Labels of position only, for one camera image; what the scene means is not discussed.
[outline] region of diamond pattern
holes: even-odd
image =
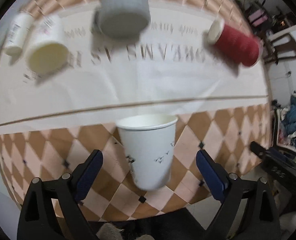
[[[195,164],[199,144],[227,172],[245,174],[258,158],[248,146],[269,143],[268,105],[178,115],[171,179],[156,191],[138,189],[129,172],[114,123],[0,135],[0,160],[15,199],[22,203],[34,177],[59,178],[86,160],[93,149],[104,163],[80,209],[88,220],[126,221],[174,211],[209,196]],[[58,202],[56,214],[62,216]]]

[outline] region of white tile floor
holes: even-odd
[[[267,174],[260,168],[256,167],[251,170],[248,174],[242,177],[247,180],[258,180],[260,177],[267,177]],[[243,199],[240,203],[239,210],[232,224],[230,232],[235,232],[241,222],[242,215],[246,206],[247,200]],[[215,200],[212,196],[206,198],[198,203],[187,206],[187,209],[195,217],[195,219],[202,225],[204,229],[207,229],[211,221],[215,217],[219,210],[221,203]]]

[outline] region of pink object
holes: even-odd
[[[211,25],[208,32],[208,42],[220,49],[234,62],[242,63],[247,67],[255,65],[261,54],[256,37],[246,36],[220,19],[215,20]]]

